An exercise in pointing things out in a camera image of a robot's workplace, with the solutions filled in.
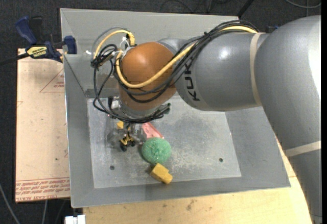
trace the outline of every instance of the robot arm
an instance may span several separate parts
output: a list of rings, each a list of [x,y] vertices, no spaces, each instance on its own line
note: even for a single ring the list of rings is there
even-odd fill
[[[115,70],[120,98],[111,107],[134,120],[162,116],[169,109],[162,103],[175,91],[204,111],[263,106],[302,183],[312,219],[322,223],[321,16],[272,34],[239,22],[189,41],[140,44],[118,54]]]

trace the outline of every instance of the white cable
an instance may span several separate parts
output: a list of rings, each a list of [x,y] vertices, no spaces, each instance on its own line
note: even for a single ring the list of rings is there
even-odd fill
[[[46,214],[46,208],[48,207],[48,200],[44,203],[44,210],[43,210],[43,216],[42,216],[42,224],[45,222],[45,214]]]
[[[131,46],[129,45],[127,38],[125,36],[123,36],[123,40],[121,41],[121,43],[119,44],[119,48],[122,48],[122,44],[126,43],[128,45],[128,47],[130,48]]]
[[[20,224],[20,222],[18,221],[18,219],[17,219],[17,217],[16,217],[14,211],[13,211],[12,208],[10,207],[10,204],[9,204],[9,202],[8,202],[8,200],[7,200],[7,197],[6,197],[5,193],[4,193],[4,190],[2,190],[2,186],[1,186],[1,184],[0,184],[0,192],[1,192],[1,194],[2,194],[2,197],[4,198],[4,201],[5,201],[6,205],[7,205],[8,210],[10,211],[12,217],[14,218],[14,220],[16,221],[17,224]]]

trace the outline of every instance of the small yellow object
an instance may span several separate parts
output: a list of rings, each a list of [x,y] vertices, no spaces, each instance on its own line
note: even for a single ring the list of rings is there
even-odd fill
[[[169,170],[163,167],[160,163],[155,165],[155,167],[150,172],[150,175],[157,181],[161,181],[166,184],[169,184],[173,179],[173,176],[169,174]]]
[[[119,122],[117,122],[116,124],[117,124],[117,129],[118,129],[118,130],[121,130],[121,129],[124,128],[124,122],[123,122],[123,121],[119,121]]]

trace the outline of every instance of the blue clamp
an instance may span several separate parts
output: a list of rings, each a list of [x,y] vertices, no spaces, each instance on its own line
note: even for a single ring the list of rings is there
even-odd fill
[[[19,19],[16,22],[15,27],[20,36],[29,42],[29,46],[25,49],[25,51],[33,59],[46,58],[62,62],[62,54],[58,52],[54,46],[57,47],[67,45],[68,54],[77,54],[77,46],[73,36],[66,36],[63,42],[56,43],[54,45],[52,45],[49,41],[46,41],[43,45],[37,45],[37,39],[29,26],[28,16],[24,16]]]

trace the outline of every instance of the black cable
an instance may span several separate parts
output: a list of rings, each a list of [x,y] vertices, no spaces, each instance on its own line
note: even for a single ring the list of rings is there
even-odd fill
[[[222,29],[226,28],[226,27],[230,27],[230,26],[235,26],[235,25],[241,25],[244,27],[249,27],[252,28],[256,31],[258,31],[258,29],[253,26],[250,22],[247,21],[243,21],[243,20],[232,20],[223,24],[220,24],[219,26],[215,27],[214,29],[212,29],[209,33],[206,33],[201,39],[199,39],[196,44],[193,46],[193,49],[191,51],[189,51],[182,59],[181,61],[179,61],[179,63],[177,64],[177,66],[175,67],[175,69],[173,70],[172,74],[160,85],[158,85],[157,87],[148,90],[148,91],[142,91],[142,92],[135,92],[132,90],[129,90],[119,79],[118,76],[115,76],[117,78],[117,80],[119,81],[122,89],[124,91],[126,91],[129,95],[134,95],[134,96],[140,96],[140,95],[146,95],[149,93],[154,93],[156,92],[158,89],[162,89],[162,87],[166,87],[168,88],[170,86],[170,82],[174,80],[174,77],[176,75],[179,74],[178,79],[181,77],[181,75],[183,73],[180,73],[181,69],[187,64],[187,62],[189,62],[190,59],[192,59],[192,62],[197,58],[197,56],[199,55],[200,51],[204,48],[205,45],[207,45],[209,43],[209,41],[213,40],[214,38],[216,38],[217,36],[220,36],[222,34],[226,34],[226,33],[230,33],[230,32],[243,32],[243,30],[228,30],[228,31],[221,31]],[[181,49],[176,53],[179,54],[187,45],[189,44],[189,42],[182,46]],[[142,102],[145,103],[147,101],[153,100],[158,98],[164,91],[160,91],[159,94],[157,94],[156,96],[152,97],[151,99],[148,100],[137,100],[134,98],[134,101],[138,101],[138,102]]]
[[[114,49],[107,53],[107,51],[109,51],[109,47],[114,47]],[[94,84],[94,91],[95,91],[95,95],[96,98],[93,100],[93,105],[96,109],[98,109],[99,111],[102,111],[104,113],[107,113],[110,115],[111,118],[117,118],[123,122],[126,123],[146,123],[146,122],[150,122],[154,119],[159,119],[162,118],[164,116],[164,114],[167,112],[166,109],[164,109],[163,111],[156,111],[154,114],[151,114],[150,116],[141,118],[141,119],[131,119],[131,118],[126,118],[126,117],[122,117],[120,115],[118,115],[117,113],[115,113],[112,109],[111,109],[111,102],[112,102],[112,98],[108,98],[108,107],[109,109],[107,109],[101,99],[100,99],[100,93],[105,85],[105,83],[108,81],[108,79],[110,78],[112,71],[113,71],[113,63],[112,60],[109,59],[110,64],[111,64],[111,68],[110,68],[110,72],[107,75],[106,79],[104,80],[104,82],[102,83],[100,90],[97,89],[97,71],[99,70],[100,65],[102,65],[102,62],[104,59],[106,59],[108,56],[112,55],[112,53],[115,51],[115,49],[117,49],[117,46],[114,44],[109,44],[107,46],[105,46],[100,53],[96,56],[96,58],[91,62],[91,66],[94,68],[94,77],[93,77],[93,84]],[[100,106],[102,107],[102,109],[100,107],[98,107],[96,105],[96,101],[98,101],[98,103],[100,104]]]

